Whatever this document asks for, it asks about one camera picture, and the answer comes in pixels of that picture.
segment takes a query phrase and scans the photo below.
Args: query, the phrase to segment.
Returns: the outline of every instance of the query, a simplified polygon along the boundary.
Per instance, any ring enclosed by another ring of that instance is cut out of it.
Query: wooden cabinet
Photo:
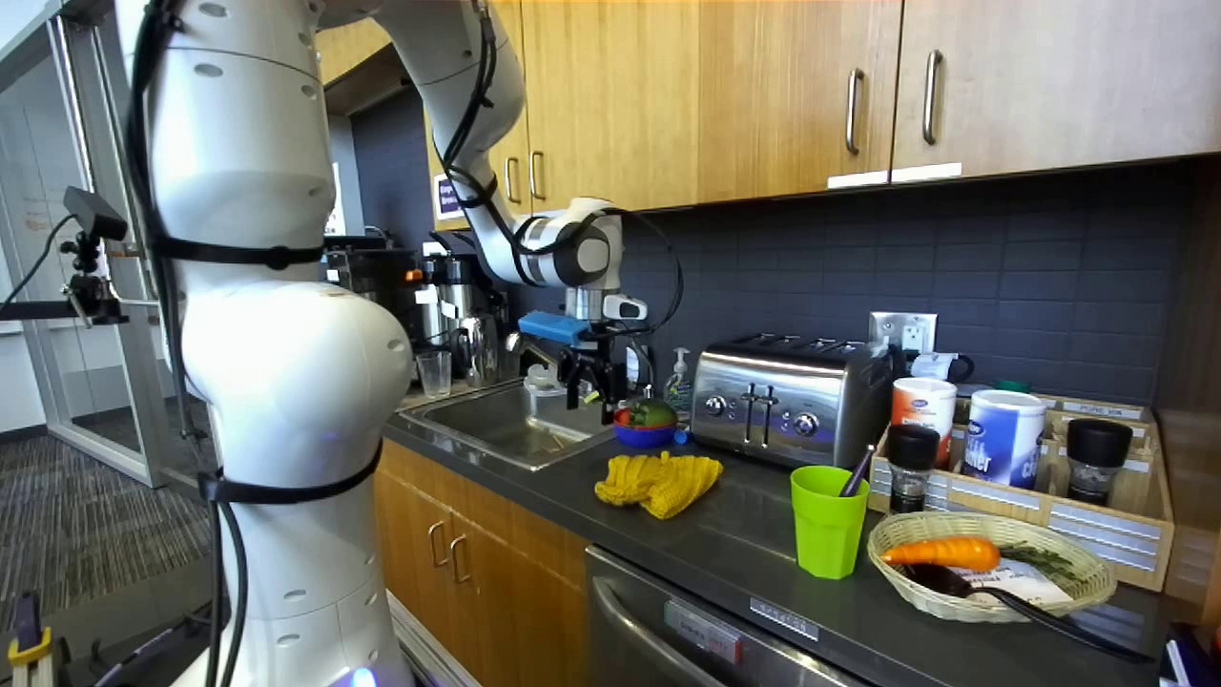
[[[696,197],[885,183],[901,0],[696,13]]]
[[[902,0],[891,172],[1221,149],[1217,0]]]
[[[315,30],[315,79],[328,86],[384,46],[387,35],[373,19]]]
[[[696,201],[696,0],[494,0],[525,112],[490,149],[515,217],[573,197]]]
[[[494,0],[509,214],[1221,154],[1217,0]]]
[[[384,589],[479,683],[586,683],[581,537],[395,441],[373,483]]]

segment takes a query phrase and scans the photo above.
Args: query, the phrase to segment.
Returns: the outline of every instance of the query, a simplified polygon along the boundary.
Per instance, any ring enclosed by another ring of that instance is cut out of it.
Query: green cup
[[[838,497],[848,477],[838,464],[798,464],[788,472],[798,566],[820,581],[852,576],[863,548],[868,482],[854,497]]]

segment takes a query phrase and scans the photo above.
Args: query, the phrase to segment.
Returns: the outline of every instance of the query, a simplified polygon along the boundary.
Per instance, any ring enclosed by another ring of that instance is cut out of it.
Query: kitchen counter
[[[606,472],[606,458],[616,454],[612,441],[541,472],[521,472],[399,416],[387,418],[384,439],[868,683],[1122,687],[1154,683],[1161,670],[1161,665],[1129,665],[1025,622],[939,622],[909,608],[867,558],[852,581],[803,576],[788,553],[788,483],[778,464],[715,454],[726,460],[715,490],[660,523],[593,500],[590,483]],[[1181,602],[1138,589],[1122,589],[1087,613],[1144,652],[1161,652],[1172,619],[1189,619]]]

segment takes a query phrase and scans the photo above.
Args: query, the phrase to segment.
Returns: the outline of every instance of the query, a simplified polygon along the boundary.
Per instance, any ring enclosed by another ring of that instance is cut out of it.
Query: yellow rubber glove
[[[671,520],[685,510],[719,477],[715,458],[609,458],[606,482],[593,483],[601,502],[624,506],[642,502],[653,520]]]

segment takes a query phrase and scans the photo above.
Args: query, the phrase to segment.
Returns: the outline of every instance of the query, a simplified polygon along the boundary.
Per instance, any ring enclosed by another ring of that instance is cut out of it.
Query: dish soap bottle
[[[675,365],[665,379],[665,403],[675,407],[675,445],[685,445],[690,432],[690,394],[694,394],[694,371],[690,371],[690,348],[675,348]]]

